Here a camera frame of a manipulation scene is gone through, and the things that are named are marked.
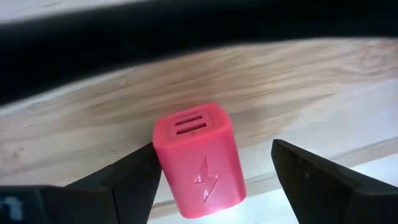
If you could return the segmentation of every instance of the red usb charger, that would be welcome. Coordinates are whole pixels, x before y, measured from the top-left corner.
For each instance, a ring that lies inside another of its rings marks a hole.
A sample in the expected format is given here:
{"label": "red usb charger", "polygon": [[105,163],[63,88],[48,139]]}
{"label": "red usb charger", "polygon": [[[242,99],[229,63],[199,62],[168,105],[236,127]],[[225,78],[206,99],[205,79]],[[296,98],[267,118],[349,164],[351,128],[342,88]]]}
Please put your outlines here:
{"label": "red usb charger", "polygon": [[182,216],[202,217],[245,198],[232,124],[217,104],[160,118],[153,143]]}

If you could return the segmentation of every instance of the black plastic jaw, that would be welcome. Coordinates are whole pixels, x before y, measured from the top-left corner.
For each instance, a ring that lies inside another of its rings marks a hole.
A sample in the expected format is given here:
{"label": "black plastic jaw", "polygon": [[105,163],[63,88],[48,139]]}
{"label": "black plastic jaw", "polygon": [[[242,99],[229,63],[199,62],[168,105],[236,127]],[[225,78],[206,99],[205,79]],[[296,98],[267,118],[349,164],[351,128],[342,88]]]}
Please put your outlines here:
{"label": "black plastic jaw", "polygon": [[396,224],[398,188],[274,140],[272,160],[300,224]]}
{"label": "black plastic jaw", "polygon": [[150,143],[66,187],[0,187],[0,223],[147,223],[161,171]]}

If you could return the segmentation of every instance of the light wood table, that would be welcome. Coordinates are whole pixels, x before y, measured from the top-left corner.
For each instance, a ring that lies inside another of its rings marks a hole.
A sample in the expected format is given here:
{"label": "light wood table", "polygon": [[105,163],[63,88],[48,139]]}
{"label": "light wood table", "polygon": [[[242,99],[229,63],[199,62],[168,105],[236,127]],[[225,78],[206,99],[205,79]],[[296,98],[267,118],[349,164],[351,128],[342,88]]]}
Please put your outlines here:
{"label": "light wood table", "polygon": [[397,60],[393,40],[293,41],[209,50],[61,86],[0,108],[0,185],[66,185],[150,142],[160,116],[216,102],[233,121],[248,198],[186,220],[162,177],[149,223],[296,223],[272,165],[274,138],[398,185]]}

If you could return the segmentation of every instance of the black object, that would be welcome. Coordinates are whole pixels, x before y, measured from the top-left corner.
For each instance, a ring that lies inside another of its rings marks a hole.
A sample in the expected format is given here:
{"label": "black object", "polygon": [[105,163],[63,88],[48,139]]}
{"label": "black object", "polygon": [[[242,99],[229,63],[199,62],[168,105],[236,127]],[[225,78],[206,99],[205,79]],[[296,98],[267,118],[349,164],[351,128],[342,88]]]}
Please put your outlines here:
{"label": "black object", "polygon": [[398,188],[274,140],[272,160],[300,224],[396,224]]}
{"label": "black object", "polygon": [[0,223],[147,223],[161,171],[150,143],[66,187],[0,187]]}
{"label": "black object", "polygon": [[223,45],[397,37],[388,0],[152,0],[0,25],[0,105],[68,82]]}

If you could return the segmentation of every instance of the lightning bolt symbol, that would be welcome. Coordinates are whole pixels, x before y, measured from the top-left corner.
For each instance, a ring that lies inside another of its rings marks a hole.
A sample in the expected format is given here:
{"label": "lightning bolt symbol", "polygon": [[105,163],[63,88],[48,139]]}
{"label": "lightning bolt symbol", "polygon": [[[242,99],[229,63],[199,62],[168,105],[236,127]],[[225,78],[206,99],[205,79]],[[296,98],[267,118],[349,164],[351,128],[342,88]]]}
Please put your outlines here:
{"label": "lightning bolt symbol", "polygon": [[206,202],[207,198],[210,196],[218,180],[218,175],[209,176],[207,172],[207,158],[203,161],[198,175],[195,179],[195,184],[205,184],[206,189],[203,193],[203,201]]}

